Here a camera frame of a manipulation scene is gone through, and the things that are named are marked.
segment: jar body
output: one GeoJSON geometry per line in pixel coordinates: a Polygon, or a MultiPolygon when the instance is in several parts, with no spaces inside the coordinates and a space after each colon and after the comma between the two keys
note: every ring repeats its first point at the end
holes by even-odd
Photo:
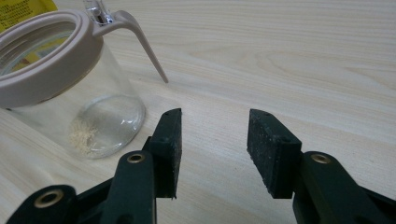
{"type": "Polygon", "coordinates": [[[123,148],[145,117],[141,100],[106,44],[97,64],[74,86],[39,104],[11,111],[54,142],[89,159],[123,148]]]}

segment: seasoning jar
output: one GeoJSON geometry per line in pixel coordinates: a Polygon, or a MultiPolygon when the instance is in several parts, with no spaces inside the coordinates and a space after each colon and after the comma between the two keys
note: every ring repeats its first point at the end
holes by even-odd
{"type": "MultiPolygon", "coordinates": [[[[91,13],[103,16],[103,11],[91,13]]],[[[137,21],[125,11],[105,19],[95,22],[82,11],[59,10],[0,34],[0,107],[89,159],[123,148],[145,117],[103,35],[119,28],[133,31],[167,82],[137,21]]]]}

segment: light wood surface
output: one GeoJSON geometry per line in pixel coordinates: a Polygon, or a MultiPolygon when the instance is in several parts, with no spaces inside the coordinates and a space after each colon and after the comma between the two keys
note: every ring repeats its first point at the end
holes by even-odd
{"type": "Polygon", "coordinates": [[[132,33],[106,36],[147,117],[128,147],[97,161],[70,156],[1,110],[0,222],[38,189],[67,184],[81,193],[113,176],[119,157],[140,150],[177,107],[177,200],[157,200],[160,224],[296,222],[291,200],[270,197],[247,153],[250,108],[274,114],[303,151],[333,155],[360,185],[396,199],[395,1],[107,4],[136,17],[170,82],[132,33]]]}

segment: metal ring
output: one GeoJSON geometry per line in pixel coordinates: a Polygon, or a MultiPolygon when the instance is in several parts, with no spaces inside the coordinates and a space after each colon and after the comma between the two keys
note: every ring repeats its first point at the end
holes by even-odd
{"type": "Polygon", "coordinates": [[[143,154],[134,154],[128,157],[128,159],[126,159],[129,163],[138,163],[141,162],[145,159],[145,155],[143,154]]]}
{"type": "Polygon", "coordinates": [[[63,196],[64,196],[64,192],[61,189],[53,189],[47,191],[42,195],[40,195],[40,197],[38,197],[35,200],[35,207],[36,208],[50,207],[56,204],[57,202],[59,202],[63,196]]]}
{"type": "Polygon", "coordinates": [[[313,154],[311,155],[312,160],[322,163],[322,164],[329,164],[332,162],[327,156],[322,155],[322,154],[313,154]]]}

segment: wooden table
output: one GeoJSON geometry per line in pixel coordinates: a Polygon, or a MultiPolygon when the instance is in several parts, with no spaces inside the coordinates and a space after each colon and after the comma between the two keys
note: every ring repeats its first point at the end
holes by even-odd
{"type": "Polygon", "coordinates": [[[250,108],[279,118],[303,151],[333,155],[360,185],[396,199],[395,1],[107,4],[136,17],[170,82],[131,32],[106,36],[147,117],[128,147],[97,161],[70,156],[1,110],[0,222],[48,185],[80,193],[110,178],[119,157],[140,150],[161,114],[177,107],[177,200],[157,201],[160,224],[295,223],[291,200],[271,198],[247,153],[250,108]]]}

